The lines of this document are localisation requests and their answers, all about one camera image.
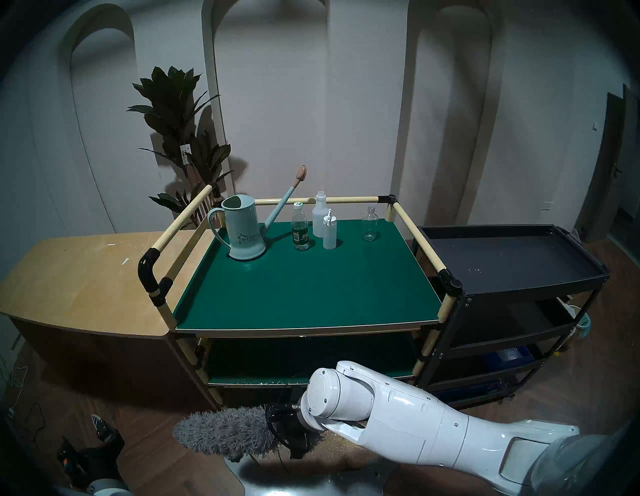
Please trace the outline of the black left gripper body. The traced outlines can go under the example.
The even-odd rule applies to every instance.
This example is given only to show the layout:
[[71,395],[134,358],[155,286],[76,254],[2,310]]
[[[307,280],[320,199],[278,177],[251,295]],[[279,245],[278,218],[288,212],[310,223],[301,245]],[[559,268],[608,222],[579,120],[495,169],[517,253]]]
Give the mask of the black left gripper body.
[[113,479],[123,483],[117,465],[117,458],[125,446],[119,431],[112,431],[106,442],[98,447],[86,448],[77,452],[77,465],[80,470],[75,475],[75,487],[88,488],[101,479]]

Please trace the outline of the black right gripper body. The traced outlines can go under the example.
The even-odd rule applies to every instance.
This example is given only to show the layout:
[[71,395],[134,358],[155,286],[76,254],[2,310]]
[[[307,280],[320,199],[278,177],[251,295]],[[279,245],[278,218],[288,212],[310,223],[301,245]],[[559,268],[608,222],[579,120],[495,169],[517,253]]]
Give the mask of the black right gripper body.
[[303,418],[303,410],[299,404],[268,404],[267,427],[276,444],[289,449],[293,460],[301,460],[323,439],[323,432],[311,427]]

